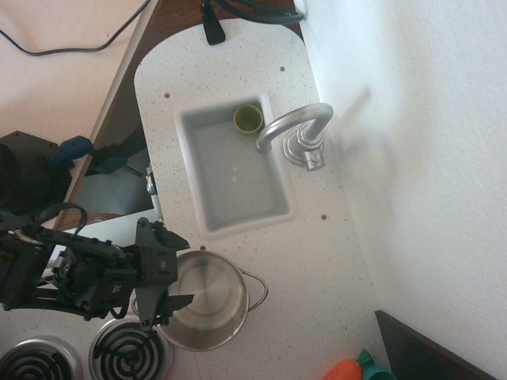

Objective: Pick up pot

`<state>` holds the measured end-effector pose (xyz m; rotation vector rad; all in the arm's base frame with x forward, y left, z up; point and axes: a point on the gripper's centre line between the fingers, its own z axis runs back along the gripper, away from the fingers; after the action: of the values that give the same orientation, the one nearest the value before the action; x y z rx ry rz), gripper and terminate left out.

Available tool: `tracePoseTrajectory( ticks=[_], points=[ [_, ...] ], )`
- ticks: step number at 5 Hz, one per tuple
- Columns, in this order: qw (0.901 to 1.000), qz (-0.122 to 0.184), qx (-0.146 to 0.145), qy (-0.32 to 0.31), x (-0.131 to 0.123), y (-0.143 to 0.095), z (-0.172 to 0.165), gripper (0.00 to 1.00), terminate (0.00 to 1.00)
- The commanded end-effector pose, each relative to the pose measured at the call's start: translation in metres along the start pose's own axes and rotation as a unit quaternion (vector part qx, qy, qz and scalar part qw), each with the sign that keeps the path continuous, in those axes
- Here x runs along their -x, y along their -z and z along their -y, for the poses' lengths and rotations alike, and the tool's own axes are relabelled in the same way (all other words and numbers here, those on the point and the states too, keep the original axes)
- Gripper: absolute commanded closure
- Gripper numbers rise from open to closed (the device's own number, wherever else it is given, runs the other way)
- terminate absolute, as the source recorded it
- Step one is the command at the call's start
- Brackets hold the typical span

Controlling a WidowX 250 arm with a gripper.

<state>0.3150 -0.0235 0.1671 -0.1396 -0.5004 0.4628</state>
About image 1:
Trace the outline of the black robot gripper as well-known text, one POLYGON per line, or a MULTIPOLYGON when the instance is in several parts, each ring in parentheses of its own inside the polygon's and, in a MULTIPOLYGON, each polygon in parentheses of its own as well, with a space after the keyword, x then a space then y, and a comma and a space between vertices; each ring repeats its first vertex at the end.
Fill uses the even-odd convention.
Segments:
POLYGON ((189 243, 161 222, 139 218, 132 245, 106 245, 103 295, 107 310, 127 308, 135 293, 140 327, 148 331, 169 323, 174 312, 193 302, 193 294, 168 295, 169 285, 178 277, 176 252, 189 249, 189 243))

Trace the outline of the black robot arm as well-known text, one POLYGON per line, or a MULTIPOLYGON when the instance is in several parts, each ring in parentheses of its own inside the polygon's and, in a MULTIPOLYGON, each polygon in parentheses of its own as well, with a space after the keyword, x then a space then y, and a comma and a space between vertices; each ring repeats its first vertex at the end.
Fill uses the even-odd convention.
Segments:
POLYGON ((177 252, 189 243, 162 222, 145 217, 135 242, 119 247, 80 234, 88 221, 76 203, 57 203, 18 229, 1 227, 1 304, 4 310, 38 309, 90 321, 126 316, 136 299, 142 330, 169 323, 193 294, 170 295, 178 279, 177 252))

